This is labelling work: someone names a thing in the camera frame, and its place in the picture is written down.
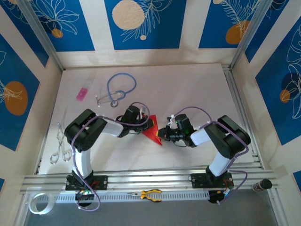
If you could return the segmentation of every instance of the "white wall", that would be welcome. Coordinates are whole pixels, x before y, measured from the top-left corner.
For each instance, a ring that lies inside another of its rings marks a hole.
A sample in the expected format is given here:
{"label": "white wall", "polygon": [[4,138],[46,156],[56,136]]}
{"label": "white wall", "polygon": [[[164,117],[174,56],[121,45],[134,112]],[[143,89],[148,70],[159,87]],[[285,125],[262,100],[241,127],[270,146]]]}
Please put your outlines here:
{"label": "white wall", "polygon": [[12,225],[20,201],[24,175],[34,172],[40,146],[46,133],[55,103],[61,73],[52,60],[46,68],[23,39],[7,14],[0,7],[0,33],[40,81],[17,150],[0,145],[0,178],[5,179],[0,194],[0,225]]}
{"label": "white wall", "polygon": [[296,226],[301,222],[301,193],[293,173],[301,167],[301,137],[281,146],[255,77],[300,16],[300,0],[290,0],[250,64],[243,56],[233,71],[260,152],[265,164],[278,174],[291,225]]}
{"label": "white wall", "polygon": [[230,64],[236,48],[198,49],[210,1],[212,0],[187,0],[179,49],[115,51],[104,1],[80,0],[95,51],[59,52],[58,55],[66,68],[105,65]]}

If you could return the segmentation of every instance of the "pink object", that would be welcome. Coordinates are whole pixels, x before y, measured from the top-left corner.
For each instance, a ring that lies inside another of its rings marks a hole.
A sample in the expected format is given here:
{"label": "pink object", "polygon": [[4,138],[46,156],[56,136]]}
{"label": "pink object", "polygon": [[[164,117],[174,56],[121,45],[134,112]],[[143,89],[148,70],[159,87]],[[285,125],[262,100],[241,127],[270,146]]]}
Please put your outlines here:
{"label": "pink object", "polygon": [[87,92],[88,92],[87,88],[81,88],[79,93],[76,96],[76,99],[79,101],[82,101],[85,98]]}

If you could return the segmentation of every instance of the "gray floor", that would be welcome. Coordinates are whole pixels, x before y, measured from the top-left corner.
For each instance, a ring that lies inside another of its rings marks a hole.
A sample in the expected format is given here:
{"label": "gray floor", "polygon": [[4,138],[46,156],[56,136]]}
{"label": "gray floor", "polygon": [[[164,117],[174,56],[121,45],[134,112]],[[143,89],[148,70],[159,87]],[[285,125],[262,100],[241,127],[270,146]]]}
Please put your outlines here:
{"label": "gray floor", "polygon": [[272,226],[277,225],[267,196],[240,190],[222,205],[208,201],[102,203],[96,212],[56,204],[46,215],[29,212],[26,226]]}

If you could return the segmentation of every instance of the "pliers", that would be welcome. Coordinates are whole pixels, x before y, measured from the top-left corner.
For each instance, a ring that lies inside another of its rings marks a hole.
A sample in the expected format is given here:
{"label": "pliers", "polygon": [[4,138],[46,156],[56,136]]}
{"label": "pliers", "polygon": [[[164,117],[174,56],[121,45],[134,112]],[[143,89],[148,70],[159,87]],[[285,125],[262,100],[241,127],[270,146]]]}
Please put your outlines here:
{"label": "pliers", "polygon": [[152,190],[149,190],[149,191],[131,192],[131,193],[127,193],[127,194],[132,195],[132,196],[140,196],[141,199],[148,199],[152,202],[161,202],[162,199],[153,199],[153,198],[150,198],[149,196],[147,196],[147,194],[150,194],[150,193],[153,193],[153,192],[162,193],[161,190],[152,189]]}

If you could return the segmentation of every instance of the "black cap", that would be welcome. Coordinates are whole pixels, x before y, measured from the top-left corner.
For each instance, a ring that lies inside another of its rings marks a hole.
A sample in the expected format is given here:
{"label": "black cap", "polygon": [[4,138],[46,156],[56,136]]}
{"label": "black cap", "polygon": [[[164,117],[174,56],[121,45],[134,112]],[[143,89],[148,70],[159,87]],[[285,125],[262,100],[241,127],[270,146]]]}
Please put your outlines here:
{"label": "black cap", "polygon": [[269,180],[269,179],[263,179],[261,182],[260,182],[260,185],[263,189],[270,189],[272,188],[272,182]]}

